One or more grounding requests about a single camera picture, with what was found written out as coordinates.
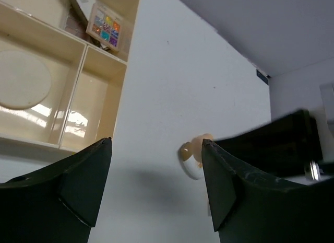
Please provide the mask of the round beige powder puff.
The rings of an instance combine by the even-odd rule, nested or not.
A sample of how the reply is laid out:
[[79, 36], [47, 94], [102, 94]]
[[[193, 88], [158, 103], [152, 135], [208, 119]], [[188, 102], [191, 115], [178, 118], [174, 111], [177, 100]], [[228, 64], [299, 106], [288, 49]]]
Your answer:
[[17, 50], [1, 51], [1, 106], [24, 110], [49, 94], [52, 76], [36, 56]]

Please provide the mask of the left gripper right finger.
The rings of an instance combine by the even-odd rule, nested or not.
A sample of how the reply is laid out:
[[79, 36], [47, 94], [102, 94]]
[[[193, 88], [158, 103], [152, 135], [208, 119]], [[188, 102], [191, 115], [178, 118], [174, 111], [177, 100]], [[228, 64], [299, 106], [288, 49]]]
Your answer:
[[333, 242], [333, 179], [288, 181], [210, 140], [203, 141], [202, 164], [221, 242]]

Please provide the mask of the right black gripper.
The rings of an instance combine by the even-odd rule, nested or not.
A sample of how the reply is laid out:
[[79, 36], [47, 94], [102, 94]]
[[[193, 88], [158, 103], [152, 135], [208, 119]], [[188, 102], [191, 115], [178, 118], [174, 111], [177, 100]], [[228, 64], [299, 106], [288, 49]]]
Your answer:
[[305, 109], [215, 143], [238, 159], [281, 178], [301, 175], [309, 162], [323, 159], [316, 119]]

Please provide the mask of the small colourful eyeshadow palette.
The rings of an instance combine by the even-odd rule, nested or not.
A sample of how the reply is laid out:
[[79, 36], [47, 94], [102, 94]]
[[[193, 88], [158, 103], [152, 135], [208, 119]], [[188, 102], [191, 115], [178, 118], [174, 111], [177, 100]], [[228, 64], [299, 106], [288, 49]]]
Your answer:
[[122, 17], [100, 2], [94, 3], [86, 33], [103, 48], [118, 52], [121, 46]]

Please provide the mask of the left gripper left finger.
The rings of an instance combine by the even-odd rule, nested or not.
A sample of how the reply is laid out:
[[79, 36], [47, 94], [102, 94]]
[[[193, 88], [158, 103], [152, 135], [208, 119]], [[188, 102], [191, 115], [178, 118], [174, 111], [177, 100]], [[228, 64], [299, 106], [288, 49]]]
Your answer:
[[112, 158], [112, 139], [1, 183], [1, 242], [88, 242]]

